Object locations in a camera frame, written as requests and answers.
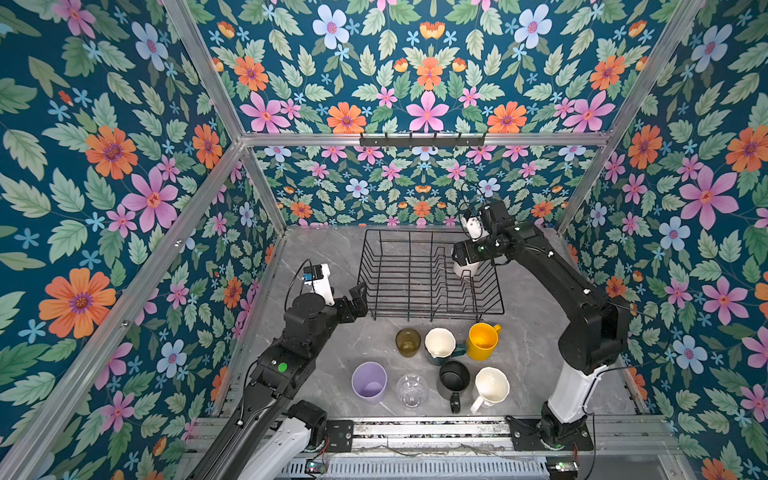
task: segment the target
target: clear glass cup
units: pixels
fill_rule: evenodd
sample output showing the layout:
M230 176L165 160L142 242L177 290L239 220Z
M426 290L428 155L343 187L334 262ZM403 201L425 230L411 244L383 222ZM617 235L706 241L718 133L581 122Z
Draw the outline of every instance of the clear glass cup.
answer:
M397 398L403 405L414 409L427 401L429 388L424 378L415 373L402 376L397 382Z

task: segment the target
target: green leaf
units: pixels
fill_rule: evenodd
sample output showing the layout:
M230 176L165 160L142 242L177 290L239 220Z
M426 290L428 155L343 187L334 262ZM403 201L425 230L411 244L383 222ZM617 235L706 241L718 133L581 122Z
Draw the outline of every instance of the green leaf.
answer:
M6 130L2 136L3 147L8 149L11 158L18 162L21 168L28 168L38 180L43 179L45 165L45 149L40 146L36 136L21 130Z

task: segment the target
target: white mug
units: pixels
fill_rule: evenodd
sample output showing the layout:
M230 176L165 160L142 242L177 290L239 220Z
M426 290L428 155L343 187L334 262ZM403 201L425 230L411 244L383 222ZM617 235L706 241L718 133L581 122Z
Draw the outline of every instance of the white mug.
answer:
M481 406L493 406L504 401L509 395L509 381L499 369L486 366L475 377L475 403L469 409L472 414L478 412Z

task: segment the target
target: orange flower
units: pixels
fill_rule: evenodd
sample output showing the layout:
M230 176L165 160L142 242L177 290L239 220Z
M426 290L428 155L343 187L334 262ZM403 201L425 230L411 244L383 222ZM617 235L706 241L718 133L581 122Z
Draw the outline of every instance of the orange flower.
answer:
M69 281L57 276L45 287L45 292L55 300L40 302L40 319L56 319L48 331L59 338L69 335L73 327L76 339L89 336L94 332L94 323L101 325L109 313L106 306L114 304L114 288L107 288L108 285L109 279L102 272L91 278L89 269L73 268Z
M737 480L736 474L730 470L726 470L725 465L723 465L717 458L711 460L708 458L704 459L704 466L701 467L701 475L707 480Z
M554 210L554 204L550 201L543 201L540 204L536 204L531 212L533 213L534 217L544 218L547 215L551 214Z
M290 206L291 213L296 215L298 218L309 218L312 216L312 208L310 208L309 205L303 204L301 202L293 202L293 205Z
M240 295L243 294L243 282L236 276L231 278L227 282L227 287L224 288L224 305L227 308L233 309L237 306L237 302L240 302Z
M357 105L349 106L345 101L339 103L339 107L331 107L328 111L328 126L333 128L334 134L361 134L366 124L366 118Z
M619 81L619 75L624 73L625 68L623 56L616 58L616 55L611 55L605 61L601 61L594 68L592 76L589 77L592 81L592 89L607 90L608 87Z
M733 170L743 172L746 168L748 172L758 171L763 165L761 162L768 162L768 127L759 125L757 130L751 127L745 128L739 133L738 138L734 138L728 145L729 153L725 156L725 161L733 165Z
M125 138L125 132L119 128L112 131L109 127L99 127L98 137L88 135L85 143L90 150L85 151L85 156L92 164L96 164L96 171L105 177L110 174L115 180L120 180L124 174L134 170L131 165L138 164L139 157L134 153L136 145L130 138Z
M454 58L453 63L451 64L451 68L453 68L453 71L456 73L463 72L467 69L467 62L465 60L462 60L459 57Z
M214 389L210 391L210 401L216 402L216 398L219 396L219 390L221 389L221 384L224 382L224 378L227 376L227 367L223 366L221 367L221 370L219 370L219 374L216 375L216 378L214 379Z
M422 201L418 202L415 207L413 207L413 213L416 214L418 217L424 218L427 215L429 215L429 209L431 207L428 203Z
M235 60L235 75L239 75L240 83L246 85L252 91L266 90L266 84L270 83L270 78L264 73L264 66L261 62L253 62L251 57Z
M210 129L210 125L197 125L194 128L192 146L197 149L197 159L209 170L219 163L223 153L219 145L219 135Z
M395 62L395 70L399 71L400 73L403 73L404 71L408 70L408 61L404 58L400 58L398 61Z
M235 27L226 22L219 22L216 25L219 26L219 31L227 38L234 38Z
M612 276L605 284L605 291L610 298L620 295L623 296L627 292L627 286L624 285L624 280L617 276Z
M640 392L640 396L643 397L643 400L648 399L648 391L644 389L645 387L645 379L643 376L639 373L637 373L637 369L633 366L629 367L629 374L632 375L632 379L634 380L634 384L637 387L637 391Z
M645 20L638 20L637 22L633 23L632 26L629 27L629 36L631 38L635 38L639 34L643 33L643 30L645 30L645 25L648 25L648 22Z
M528 111L525 107L518 102L510 101L507 103L507 107L499 105L493 111L493 115L488 117L488 129L492 134L516 134L520 131L520 127L525 125L528 121L527 117L523 117Z
M264 257L264 263L267 265L270 264L270 260L272 260L272 254L275 253L275 244L269 245L266 249L266 254Z
M166 445L168 445L168 437L163 437L162 439L157 440L157 443L154 444L154 447L152 448L152 455L156 457L159 455L163 455L163 452L165 452Z
M632 145L629 147L629 155L632 157L629 163L633 167L644 170L648 164L656 161L659 156L656 150L661 148L660 133L659 127L646 125L643 130L634 135Z
M422 61L422 65L416 69L416 74L419 76L416 79L419 85L423 86L424 90L432 90L435 85L440 85L442 67L438 65L437 58L427 57Z

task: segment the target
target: cup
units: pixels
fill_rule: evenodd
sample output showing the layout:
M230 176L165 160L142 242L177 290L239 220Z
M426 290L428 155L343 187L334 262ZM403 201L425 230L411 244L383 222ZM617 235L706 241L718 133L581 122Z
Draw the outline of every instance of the cup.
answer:
M463 363L449 360L440 367L437 381L437 391L440 396L451 403L451 413L457 414L462 409L459 394L464 391L472 377Z
M365 362L352 374L352 390L368 403L381 402L386 388L386 371L376 362Z
M397 332L395 344L400 355L410 358L419 351L419 347L422 345L422 336L411 327L404 328Z
M408 373L397 382L397 398L410 409L426 402L428 395L429 388L420 375Z
M475 403L469 409L474 415L481 406L493 406L509 395L509 381L499 369L486 366L475 377Z
M424 347L427 352L427 362L435 366L441 366L450 357L467 353L466 347L456 345L456 338L454 338L453 333L442 328L429 330L429 333L424 337Z
M501 325L488 325L476 323L469 329L467 338L467 355L473 360L482 362L487 360L498 345L498 334L502 331Z

